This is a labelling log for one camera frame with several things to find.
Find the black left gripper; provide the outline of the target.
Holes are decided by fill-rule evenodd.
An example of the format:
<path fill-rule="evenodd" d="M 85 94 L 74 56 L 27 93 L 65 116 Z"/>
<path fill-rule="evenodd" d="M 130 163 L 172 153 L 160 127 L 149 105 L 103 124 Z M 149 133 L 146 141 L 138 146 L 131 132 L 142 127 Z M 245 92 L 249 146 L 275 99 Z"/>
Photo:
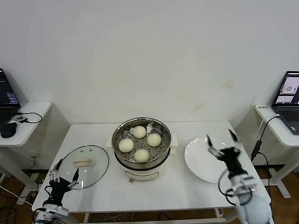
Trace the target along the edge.
<path fill-rule="evenodd" d="M 50 184 L 44 188 L 49 197 L 44 201 L 44 204 L 63 205 L 62 200 L 64 194 L 71 191 L 73 186 L 78 184 L 79 168 L 77 168 L 72 182 L 59 176 L 59 168 L 62 162 L 63 159 L 61 159 L 49 172 Z"/>

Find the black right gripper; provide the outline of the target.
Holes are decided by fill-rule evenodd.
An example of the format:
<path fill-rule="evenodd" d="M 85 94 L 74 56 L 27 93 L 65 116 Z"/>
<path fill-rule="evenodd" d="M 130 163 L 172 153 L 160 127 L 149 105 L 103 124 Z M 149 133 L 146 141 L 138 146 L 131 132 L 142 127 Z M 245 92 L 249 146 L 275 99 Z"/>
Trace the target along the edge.
<path fill-rule="evenodd" d="M 224 148 L 221 150 L 216 149 L 213 146 L 209 135 L 206 135 L 206 143 L 207 143 L 208 151 L 215 158 L 217 158 L 220 161 L 223 161 L 226 164 L 229 175 L 247 174 L 248 172 L 242 168 L 242 165 L 238 160 L 238 156 L 241 153 L 240 149 L 242 146 L 239 137 L 231 129 L 229 129 L 229 133 L 234 142 L 233 147 Z"/>

